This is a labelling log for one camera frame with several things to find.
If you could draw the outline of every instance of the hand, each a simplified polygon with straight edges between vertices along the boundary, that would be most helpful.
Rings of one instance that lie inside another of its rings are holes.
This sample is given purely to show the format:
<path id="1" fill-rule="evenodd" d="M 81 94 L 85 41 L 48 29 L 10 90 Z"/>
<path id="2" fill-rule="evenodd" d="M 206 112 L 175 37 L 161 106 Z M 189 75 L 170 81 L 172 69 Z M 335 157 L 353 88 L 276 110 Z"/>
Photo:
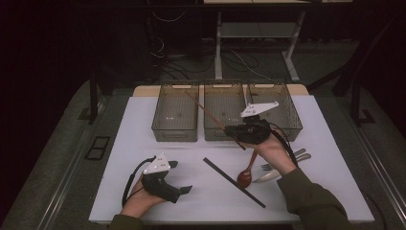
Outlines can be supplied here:
<path id="1" fill-rule="evenodd" d="M 144 190 L 143 183 L 141 182 L 142 178 L 143 176 L 141 175 L 132 188 L 131 195 L 120 212 L 121 215 L 140 218 L 153 206 L 166 201 Z"/>
<path id="2" fill-rule="evenodd" d="M 292 172 L 296 169 L 282 143 L 271 133 L 268 139 L 258 145 L 241 143 L 243 146 L 255 149 L 258 154 L 281 175 Z"/>

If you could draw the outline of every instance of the person's left hand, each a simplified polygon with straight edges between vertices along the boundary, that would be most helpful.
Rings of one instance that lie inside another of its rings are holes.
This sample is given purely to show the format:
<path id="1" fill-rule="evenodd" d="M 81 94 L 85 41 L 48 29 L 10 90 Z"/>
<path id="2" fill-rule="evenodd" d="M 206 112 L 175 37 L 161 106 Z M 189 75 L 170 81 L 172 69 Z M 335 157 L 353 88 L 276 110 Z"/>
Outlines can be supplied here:
<path id="1" fill-rule="evenodd" d="M 131 195 L 120 212 L 121 215 L 140 218 L 153 206 L 166 201 L 159 196 L 151 195 L 147 192 L 143 188 L 142 177 L 141 175 L 132 188 Z"/>

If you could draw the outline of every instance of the dark background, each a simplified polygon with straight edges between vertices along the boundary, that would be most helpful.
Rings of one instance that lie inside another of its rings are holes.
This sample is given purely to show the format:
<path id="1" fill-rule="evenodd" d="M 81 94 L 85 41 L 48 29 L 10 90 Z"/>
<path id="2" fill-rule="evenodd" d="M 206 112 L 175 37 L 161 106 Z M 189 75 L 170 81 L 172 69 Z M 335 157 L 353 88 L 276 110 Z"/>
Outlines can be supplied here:
<path id="1" fill-rule="evenodd" d="M 402 10 L 403 2 L 378 1 L 375 5 L 357 0 L 351 9 L 309 12 L 301 40 L 371 40 Z M 91 72 L 100 77 L 104 94 L 118 87 L 154 83 L 159 63 L 149 54 L 156 42 L 153 35 L 168 36 L 174 48 L 198 56 L 198 49 L 192 47 L 200 46 L 201 37 L 214 37 L 213 14 L 202 11 L 186 15 L 188 23 L 179 22 L 184 28 L 173 37 L 171 27 L 147 21 L 149 13 L 145 11 L 77 11 L 69 1 L 62 0 L 1 1 L 0 221 L 7 215 L 70 99 Z M 284 11 L 272 19 L 294 15 L 294 11 Z M 257 19 L 235 13 L 226 16 L 231 20 Z M 401 109 L 406 99 L 405 22 L 406 13 L 396 18 L 357 77 L 406 136 L 406 114 Z"/>

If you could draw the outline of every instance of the gray plastic container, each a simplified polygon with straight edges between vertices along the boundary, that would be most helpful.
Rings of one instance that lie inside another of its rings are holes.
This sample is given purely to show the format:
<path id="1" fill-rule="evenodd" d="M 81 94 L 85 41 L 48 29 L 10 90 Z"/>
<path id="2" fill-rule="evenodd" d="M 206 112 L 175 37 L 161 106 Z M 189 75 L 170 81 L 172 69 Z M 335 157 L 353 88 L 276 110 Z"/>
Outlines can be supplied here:
<path id="1" fill-rule="evenodd" d="M 243 124 L 240 113 L 245 109 L 241 80 L 205 80 L 204 106 L 224 126 Z M 206 141 L 233 141 L 213 119 L 204 115 Z"/>
<path id="2" fill-rule="evenodd" d="M 302 122 L 293 104 L 286 84 L 272 83 L 269 80 L 249 80 L 247 85 L 247 103 L 265 104 L 278 102 L 279 106 L 261 113 L 259 116 L 275 124 L 293 142 L 303 129 Z"/>
<path id="3" fill-rule="evenodd" d="M 167 80 L 161 85 L 152 130 L 157 142 L 196 142 L 199 81 Z"/>

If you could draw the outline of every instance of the white plastic part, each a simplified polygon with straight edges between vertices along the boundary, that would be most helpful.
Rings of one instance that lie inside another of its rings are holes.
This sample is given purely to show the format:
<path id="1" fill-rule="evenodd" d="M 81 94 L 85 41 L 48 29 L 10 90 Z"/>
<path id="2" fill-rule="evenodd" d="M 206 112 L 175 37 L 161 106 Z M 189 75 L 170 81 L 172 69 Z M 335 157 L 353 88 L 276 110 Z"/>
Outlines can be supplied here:
<path id="1" fill-rule="evenodd" d="M 278 102 L 274 103 L 249 103 L 248 106 L 241 112 L 241 117 L 251 117 L 260 114 L 266 110 L 278 106 Z"/>
<path id="2" fill-rule="evenodd" d="M 164 153 L 157 156 L 154 161 L 152 161 L 149 166 L 144 170 L 144 174 L 152 174 L 165 172 L 170 170 L 170 164 Z"/>

